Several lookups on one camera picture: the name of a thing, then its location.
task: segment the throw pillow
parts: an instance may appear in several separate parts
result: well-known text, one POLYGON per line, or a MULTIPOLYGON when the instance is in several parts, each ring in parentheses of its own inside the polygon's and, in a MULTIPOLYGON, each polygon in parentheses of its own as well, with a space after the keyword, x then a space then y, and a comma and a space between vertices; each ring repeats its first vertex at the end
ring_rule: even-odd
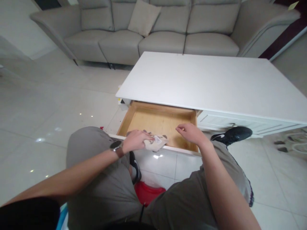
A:
POLYGON ((137 0, 130 19, 128 30, 147 37, 157 17, 159 16, 160 11, 161 7, 150 5, 142 0, 137 0))

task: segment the drawer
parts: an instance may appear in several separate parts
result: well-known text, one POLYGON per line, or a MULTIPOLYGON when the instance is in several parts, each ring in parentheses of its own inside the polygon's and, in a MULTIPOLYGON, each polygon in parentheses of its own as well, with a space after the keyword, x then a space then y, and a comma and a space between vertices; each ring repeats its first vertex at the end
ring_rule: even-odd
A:
POLYGON ((198 116, 198 126, 212 130, 228 130, 235 126, 245 126, 253 131, 254 136, 264 136, 297 128, 299 124, 280 120, 257 118, 221 112, 203 111, 198 116))
POLYGON ((175 128, 182 123, 197 125, 196 111, 173 106, 132 101, 117 132, 125 137, 134 129, 167 135, 169 142, 163 148, 184 154, 199 155, 197 145, 186 141, 175 128))

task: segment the shoe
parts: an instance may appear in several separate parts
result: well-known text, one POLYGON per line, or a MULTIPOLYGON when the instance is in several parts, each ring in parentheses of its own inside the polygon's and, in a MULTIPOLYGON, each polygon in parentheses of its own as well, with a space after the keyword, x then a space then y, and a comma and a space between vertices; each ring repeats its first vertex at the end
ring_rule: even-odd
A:
POLYGON ((135 159, 134 153, 132 151, 129 152, 129 161, 130 161, 130 164, 137 170, 137 175, 132 181, 132 184, 136 184, 141 180, 142 174, 141 174, 140 167, 138 166, 138 163, 135 159))
POLYGON ((226 146, 229 146, 235 142, 244 140, 250 137, 253 134, 253 131, 247 127, 238 126, 235 128, 229 129, 223 134, 216 134, 211 137, 211 141, 218 141, 226 146))

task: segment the wristwatch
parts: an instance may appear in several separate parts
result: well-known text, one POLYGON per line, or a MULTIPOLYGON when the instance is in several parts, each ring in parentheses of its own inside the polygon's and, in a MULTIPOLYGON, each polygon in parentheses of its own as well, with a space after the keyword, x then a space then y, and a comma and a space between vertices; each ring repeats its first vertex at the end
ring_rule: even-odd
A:
POLYGON ((110 149, 118 155, 119 158, 121 158, 124 155, 124 152, 122 150, 122 141, 115 141, 110 145, 110 149))

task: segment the open drawer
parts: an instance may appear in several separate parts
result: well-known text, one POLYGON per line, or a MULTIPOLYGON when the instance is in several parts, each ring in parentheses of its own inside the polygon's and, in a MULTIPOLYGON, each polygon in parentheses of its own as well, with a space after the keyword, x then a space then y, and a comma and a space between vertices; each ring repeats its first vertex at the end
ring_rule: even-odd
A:
POLYGON ((134 129, 146 130, 153 134, 167 135, 169 142, 163 147, 183 154, 200 155, 197 145, 186 141, 175 128, 182 123, 197 125, 196 111, 173 106, 132 101, 117 132, 110 135, 123 139, 134 129))

